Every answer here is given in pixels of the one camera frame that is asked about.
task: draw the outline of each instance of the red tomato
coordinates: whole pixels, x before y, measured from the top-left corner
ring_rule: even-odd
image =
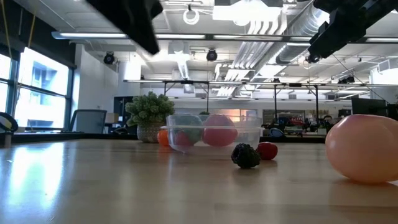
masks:
[[[157,133],[157,141],[161,146],[169,146],[167,130],[160,130],[159,133]]]
[[[271,142],[260,142],[256,151],[263,160],[272,160],[278,154],[278,147]]]
[[[193,146],[195,143],[189,140],[187,134],[180,131],[174,136],[174,144],[176,146]]]
[[[229,126],[234,127],[234,123],[224,115],[216,114],[211,115],[203,123],[205,126]],[[224,147],[232,144],[238,136],[236,129],[218,129],[218,128],[206,128],[203,133],[203,142],[214,146]]]

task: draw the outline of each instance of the orange ball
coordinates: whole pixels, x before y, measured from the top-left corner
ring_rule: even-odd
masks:
[[[167,130],[160,130],[157,133],[157,141],[161,146],[169,146],[169,139],[167,138]]]
[[[351,115],[326,137],[326,155],[340,174],[376,184],[398,180],[398,122],[382,116]]]

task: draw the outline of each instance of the wooden table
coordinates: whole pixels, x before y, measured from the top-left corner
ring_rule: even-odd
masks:
[[[322,144],[278,146],[252,170],[125,140],[0,149],[0,223],[398,223],[397,182],[346,180]]]

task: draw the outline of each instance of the clear plastic container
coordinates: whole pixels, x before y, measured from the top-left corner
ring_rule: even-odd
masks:
[[[167,117],[170,146],[189,154],[231,154],[239,143],[257,148],[262,119],[215,115],[171,115]]]

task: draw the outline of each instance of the pink balloon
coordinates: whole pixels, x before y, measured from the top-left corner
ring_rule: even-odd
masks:
[[[355,181],[398,180],[398,122],[382,116],[348,116],[328,133],[326,155],[335,170]]]

